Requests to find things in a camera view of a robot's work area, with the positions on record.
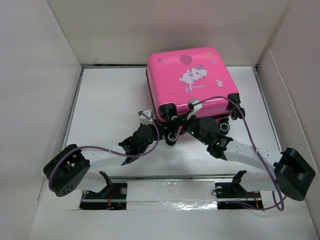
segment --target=wire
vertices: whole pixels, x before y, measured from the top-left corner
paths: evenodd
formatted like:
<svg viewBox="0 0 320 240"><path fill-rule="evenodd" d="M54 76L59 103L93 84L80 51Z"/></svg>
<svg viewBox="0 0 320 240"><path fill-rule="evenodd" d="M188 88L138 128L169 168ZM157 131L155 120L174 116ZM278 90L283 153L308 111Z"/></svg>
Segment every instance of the wire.
<svg viewBox="0 0 320 240"><path fill-rule="evenodd" d="M127 154L124 154L124 153L121 153L121 152L117 152L117 151L113 151L111 149L108 149L108 148L104 148L104 147L101 147L101 146L79 146L79 147L76 147L74 149L72 149L71 151L69 151L68 153L66 153L59 161L58 163L54 166L51 174L50 174L50 177L49 177L49 188L51 191L53 191L53 178L54 178L54 175L57 171L57 169L60 167L60 165L71 155L73 154L74 152L76 151L79 151L79 150L83 150L83 149L98 149L98 150L101 150L101 151L105 151L105 152L108 152L108 153L112 153L112 154L115 154L115 155L118 155L118 156L122 156L122 157L126 157L126 158L139 158L139 157L143 157L149 153L151 153L158 145L159 141L160 141L160 133L159 133L159 129L157 127L157 125L155 124L154 120L152 118L150 118L149 116L145 115L144 113L141 113L142 116L146 117L152 124L153 126L155 127L155 130L156 130L156 134L157 134L157 140L154 144L154 146L147 152L145 153L142 153L140 155L127 155Z"/></svg>
<svg viewBox="0 0 320 240"><path fill-rule="evenodd" d="M111 201L112 197L114 196L114 193L115 193L115 190L113 189L112 192L111 192L111 196L108 198L107 207L111 205L110 201Z"/></svg>
<svg viewBox="0 0 320 240"><path fill-rule="evenodd" d="M280 202L276 202L275 205L273 206L269 206L267 208L254 208L253 206L251 206L248 203L242 202L242 201L226 201L227 204L239 204L242 205L245 209L250 209L250 210L259 210L259 211L265 211L265 210L270 210L270 209L274 209L276 206L280 205Z"/></svg>
<svg viewBox="0 0 320 240"><path fill-rule="evenodd" d="M277 203L276 197L274 196L273 201L274 201L274 204L275 204L275 205L272 206L272 208L275 208L275 207L276 207L276 208L279 209L280 211L285 210L284 198L283 198L283 196L282 196L282 194L281 194L280 188L279 188L279 186L278 186L278 184L277 184L277 182L276 182L276 180L275 180L275 178L274 178L271 170L269 169L268 164L266 163L266 161L264 160L264 158L262 157L262 155L261 155L260 152L258 151L258 149L257 149L257 147L256 147L256 144L254 143L254 140L253 140L252 135L251 135L251 132L250 132L250 130L249 130L247 121L246 121L245 116L244 116L244 114L242 113L240 107L239 107L234 101L232 101L231 99L229 99L229 98L227 98L227 97L225 97L225 96L212 96L212 97L209 97L209 98L207 98L207 99L204 99L204 100L202 100L202 101L199 101L199 102L195 103L194 106L196 106L196 105L198 105L198 104L202 104L202 103L207 102L207 101L212 100L212 99L225 99L225 100L229 101L232 105L234 105L234 107L235 107L235 108L237 109L237 111L239 112L240 116L242 117L242 120L243 120L244 126L245 126L245 128L246 128L246 131L247 131L247 133L248 133L248 136L249 136L251 145L252 145L253 149L255 150L256 154L258 155L258 157L260 158L262 164L264 165L264 167L265 167L267 173L269 174L269 176L270 176L270 178L271 178L271 180L272 180L272 183L274 184L274 187L275 187L275 189L276 189L276 191L277 191L277 193L278 193L278 195L279 195L280 202Z"/></svg>
<svg viewBox="0 0 320 240"><path fill-rule="evenodd" d="M252 194L252 196L254 197L255 199L255 204L256 204L256 208L258 209L259 208L259 204L258 204L258 200L257 200L257 197L256 195L253 193L253 192L250 192Z"/></svg>

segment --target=pink balloon graphic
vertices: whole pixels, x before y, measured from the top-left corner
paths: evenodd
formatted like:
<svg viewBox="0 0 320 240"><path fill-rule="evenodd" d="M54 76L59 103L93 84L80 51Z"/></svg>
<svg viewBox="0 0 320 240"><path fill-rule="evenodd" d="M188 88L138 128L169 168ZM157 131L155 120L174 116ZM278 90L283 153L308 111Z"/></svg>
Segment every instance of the pink balloon graphic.
<svg viewBox="0 0 320 240"><path fill-rule="evenodd" d="M180 56L180 62L189 66L192 63L192 57L190 55L182 55Z"/></svg>

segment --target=white panel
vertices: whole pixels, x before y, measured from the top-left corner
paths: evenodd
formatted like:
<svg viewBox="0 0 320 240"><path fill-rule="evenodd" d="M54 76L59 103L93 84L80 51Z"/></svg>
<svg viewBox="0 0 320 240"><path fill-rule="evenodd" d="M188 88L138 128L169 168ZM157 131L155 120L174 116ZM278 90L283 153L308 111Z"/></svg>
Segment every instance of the white panel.
<svg viewBox="0 0 320 240"><path fill-rule="evenodd" d="M0 179L0 239L27 240L38 206L43 179Z"/></svg>
<svg viewBox="0 0 320 240"><path fill-rule="evenodd" d="M45 0L0 0L0 239L26 240L81 67Z"/></svg>
<svg viewBox="0 0 320 240"><path fill-rule="evenodd" d="M309 162L315 168L317 165L318 169L320 168L319 9L318 0L293 0L270 48L271 51L264 57L263 64L259 67L259 74L261 73L263 77L261 82L263 87L267 87L265 92L269 92L268 102L274 104L272 116L281 144L293 146L309 154ZM286 86L286 92L282 91L283 86ZM291 99L289 104L286 104L288 94ZM320 233L319 183L317 181L312 184L306 199L318 233Z"/></svg>
<svg viewBox="0 0 320 240"><path fill-rule="evenodd" d="M254 66L288 0L48 0L82 64L145 64L154 52L213 46Z"/></svg>
<svg viewBox="0 0 320 240"><path fill-rule="evenodd" d="M273 204L263 192L265 206ZM304 202L284 212L251 210L80 210L81 192L56 197L44 182L29 240L317 240Z"/></svg>
<svg viewBox="0 0 320 240"><path fill-rule="evenodd" d="M128 181L126 200L161 201L205 201L217 200L212 195L215 190L213 180L138 180Z"/></svg>
<svg viewBox="0 0 320 240"><path fill-rule="evenodd" d="M282 148L290 147L297 149L316 172L315 179L310 186L305 201L309 207L314 225L319 232L320 173L291 96L270 50L266 52L261 62L259 76Z"/></svg>

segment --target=white cable tie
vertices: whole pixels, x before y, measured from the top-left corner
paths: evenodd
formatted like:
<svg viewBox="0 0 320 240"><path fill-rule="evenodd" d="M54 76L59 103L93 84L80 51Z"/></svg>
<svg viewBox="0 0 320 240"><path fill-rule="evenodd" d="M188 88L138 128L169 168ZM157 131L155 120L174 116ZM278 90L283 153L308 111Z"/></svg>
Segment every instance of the white cable tie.
<svg viewBox="0 0 320 240"><path fill-rule="evenodd" d="M261 148L256 148L255 150L255 154L258 155L258 153L260 152Z"/></svg>
<svg viewBox="0 0 320 240"><path fill-rule="evenodd" d="M189 115L187 116L187 120L189 119L189 118L191 118L191 116L193 116L193 115L196 115L197 114L197 112L199 112L200 110L201 110L201 108L202 108L202 104L200 103L200 104L197 104L197 103L199 103L199 100L197 99L197 98L194 98L194 99L192 99L191 101L189 101L189 104L192 104L193 105L193 109L191 110L191 112L189 113Z"/></svg>
<svg viewBox="0 0 320 240"><path fill-rule="evenodd" d="M110 148L108 149L108 153L109 153L110 157L112 157L112 154L113 154L111 151L112 151L112 147L110 147Z"/></svg>
<svg viewBox="0 0 320 240"><path fill-rule="evenodd" d="M257 165L259 164L258 162L261 162L261 159L260 159L260 157L258 155L259 149L258 148L254 149L254 147L252 147L252 148L253 148L253 150L255 152L253 160L254 160L254 163L255 163L255 167L257 168Z"/></svg>
<svg viewBox="0 0 320 240"><path fill-rule="evenodd" d="M146 109L141 112L139 116L140 123L142 125L149 125L152 123L151 119L153 116L153 110L152 109Z"/></svg>

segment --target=white cat illustration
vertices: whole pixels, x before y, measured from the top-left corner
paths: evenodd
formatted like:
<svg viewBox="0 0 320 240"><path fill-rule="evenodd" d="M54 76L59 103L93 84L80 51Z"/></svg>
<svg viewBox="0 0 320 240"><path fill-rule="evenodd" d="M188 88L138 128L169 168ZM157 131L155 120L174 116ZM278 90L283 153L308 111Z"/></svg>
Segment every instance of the white cat illustration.
<svg viewBox="0 0 320 240"><path fill-rule="evenodd" d="M195 66L191 70L188 69L185 74L180 76L180 81L183 84L189 84L189 87L186 88L188 93L192 92L192 84L195 84L198 79L204 79L208 71L203 66Z"/></svg>

